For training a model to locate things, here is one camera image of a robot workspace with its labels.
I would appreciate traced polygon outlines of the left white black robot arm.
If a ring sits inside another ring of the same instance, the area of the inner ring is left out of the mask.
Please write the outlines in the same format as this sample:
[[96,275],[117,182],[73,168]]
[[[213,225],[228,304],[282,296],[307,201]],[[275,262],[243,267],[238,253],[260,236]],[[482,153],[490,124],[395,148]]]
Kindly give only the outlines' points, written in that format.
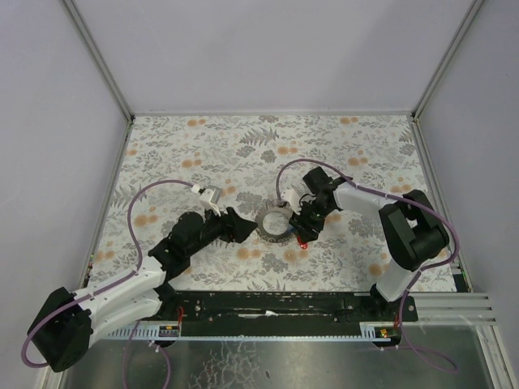
[[221,214],[186,212],[135,267],[74,292],[55,289],[28,338],[52,371],[67,370],[109,333],[168,310],[175,295],[169,282],[191,265],[191,256],[215,240],[242,243],[257,227],[231,207]]

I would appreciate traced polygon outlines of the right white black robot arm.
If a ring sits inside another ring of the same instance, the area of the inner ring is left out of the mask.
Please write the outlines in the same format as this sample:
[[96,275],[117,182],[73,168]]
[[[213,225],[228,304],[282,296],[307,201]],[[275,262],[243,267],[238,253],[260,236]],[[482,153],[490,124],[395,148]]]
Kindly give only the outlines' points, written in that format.
[[310,191],[309,200],[303,200],[295,190],[280,193],[292,210],[290,225],[301,243],[317,240],[325,219],[334,211],[357,212],[380,222],[391,261],[376,281],[375,290],[385,301],[398,300],[422,265],[450,242],[444,224],[420,190],[391,199],[353,183],[350,177],[330,177],[320,167],[307,173],[303,181]]

